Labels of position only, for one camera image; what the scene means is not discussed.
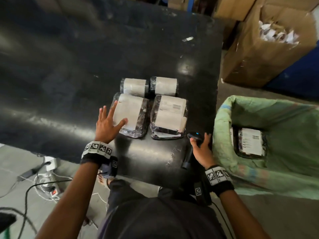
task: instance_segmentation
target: concrete floor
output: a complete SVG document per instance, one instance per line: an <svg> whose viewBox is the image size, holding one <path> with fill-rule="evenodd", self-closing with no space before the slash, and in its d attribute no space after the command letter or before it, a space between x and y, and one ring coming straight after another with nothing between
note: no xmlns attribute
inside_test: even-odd
<svg viewBox="0 0 319 239"><path fill-rule="evenodd" d="M272 92L253 90L248 88L241 88L230 84L218 84L218 98L217 109L222 102L230 95L254 96L269 99L288 99L301 103L310 103L302 100L294 99ZM15 182L17 175L25 172L42 163L42 158L10 146L3 146L0 148L0 196L4 195L11 185ZM60 161L56 173L62 176L73 176L77 170L78 165L66 161ZM1 206L14 207L24 212L24 196L25 192L33 183L34 177L17 184L15 189L7 196L0 199ZM132 187L138 192L147 197L154 197L157 195L158 187L149 185L140 181L129 180ZM107 200L108 191L102 185L96 183L93 193L99 195ZM309 199L296 199L284 196L275 195L258 195L258 196L241 196L245 204L251 210L253 215L262 224L265 230L273 239L299 239L299 238L319 238L319 201ZM45 201L39 197L34 189L29 192L28 196L28 216L33 221L35 227L39 229L53 209L55 203L52 201ZM224 217L226 217L222 209L219 199L213 199L213 202L221 209ZM221 219L218 210L215 209L217 216L223 225L223 228L228 236L229 232L225 227L225 223ZM90 208L88 210L89 217L97 224L101 222L105 216L105 203L99 198L97 194L93 195L90 201ZM22 218L11 227L12 238L18 236ZM97 230L93 226L86 226L82 229L79 238L94 238ZM29 225L26 225L22 238L33 238L34 234Z"/></svg>

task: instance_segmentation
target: right hand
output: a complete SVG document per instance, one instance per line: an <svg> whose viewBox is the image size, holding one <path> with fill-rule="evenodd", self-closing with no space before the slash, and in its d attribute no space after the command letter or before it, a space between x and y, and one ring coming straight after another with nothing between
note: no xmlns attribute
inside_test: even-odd
<svg viewBox="0 0 319 239"><path fill-rule="evenodd" d="M207 170L209 167L216 165L214 161L214 156L208 147L209 141L211 140L211 134L205 133L204 142L201 144L200 148L196 144L196 139L191 138L190 144L193 146L193 154L196 160Z"/></svg>

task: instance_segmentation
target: green sack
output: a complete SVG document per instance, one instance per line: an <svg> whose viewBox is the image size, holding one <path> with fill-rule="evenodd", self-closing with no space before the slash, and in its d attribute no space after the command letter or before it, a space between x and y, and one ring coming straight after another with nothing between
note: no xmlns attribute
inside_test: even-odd
<svg viewBox="0 0 319 239"><path fill-rule="evenodd" d="M229 129L262 130L265 159L239 157ZM319 199L319 107L287 100L230 96L217 112L213 153L233 176L237 193Z"/></svg>

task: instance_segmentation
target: electrical cable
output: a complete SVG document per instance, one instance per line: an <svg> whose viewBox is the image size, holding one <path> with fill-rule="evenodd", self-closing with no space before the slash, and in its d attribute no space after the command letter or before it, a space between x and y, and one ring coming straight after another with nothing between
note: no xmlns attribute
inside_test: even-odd
<svg viewBox="0 0 319 239"><path fill-rule="evenodd" d="M46 183L39 183L39 184L35 184L35 185L32 185L30 186L27 190L26 190L26 195L25 195L25 212L23 214L23 222L22 222L22 226L21 226L21 229L20 229L20 233L19 233L19 236L18 236L18 239L21 239L21 236L22 236L22 233L23 233L23 229L26 225L26 214L28 212L28 193L30 191L30 189L32 189L33 187L35 186L38 186L38 185L47 185L47 184L54 184L54 183L60 183L60 182L69 182L71 181L72 179L66 179L66 180L60 180L60 181L51 181L51 182L46 182Z"/></svg>
<svg viewBox="0 0 319 239"><path fill-rule="evenodd" d="M14 184L10 187L10 189L8 190L8 192L7 192L6 194L0 196L0 199L3 198L3 197L5 197L6 195L8 195L8 194L14 189L15 185L17 185L17 184L18 184L18 180L16 180L16 181L14 182Z"/></svg>
<svg viewBox="0 0 319 239"><path fill-rule="evenodd" d="M234 239L233 234L232 234L232 232L231 232L231 230L230 230L230 228L229 228L229 226L228 226L228 224L227 224L227 222L226 222L226 220L225 220L223 214L221 213L220 209L218 208L218 206L217 206L214 202L212 202L212 203L213 203L213 204L216 206L216 208L218 209L218 211L219 211L221 217L223 218L223 220L224 220L224 222L225 222L225 224L226 224L226 226L227 226L227 229L228 229L228 231L229 231L230 236L232 237L232 239Z"/></svg>
<svg viewBox="0 0 319 239"><path fill-rule="evenodd" d="M34 231L35 234L38 233L37 229L35 228L34 224L32 223L32 221L26 216L24 215L21 211L15 209L15 208L12 208L12 207L0 207L0 211L1 210L4 210L4 211L13 211L21 216L23 216L23 218L26 219L26 221L29 223L31 229Z"/></svg>

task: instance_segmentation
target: black table surface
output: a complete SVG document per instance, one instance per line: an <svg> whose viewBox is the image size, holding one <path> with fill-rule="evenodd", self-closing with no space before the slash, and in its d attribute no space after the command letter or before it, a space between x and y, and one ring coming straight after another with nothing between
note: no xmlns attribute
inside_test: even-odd
<svg viewBox="0 0 319 239"><path fill-rule="evenodd" d="M0 143L79 163L99 108L125 78L177 78L187 131L213 130L222 30L219 20L130 0L99 0L99 27L8 4L0 25ZM190 41L182 40L194 37ZM118 174L176 188L188 140L123 135L110 143Z"/></svg>

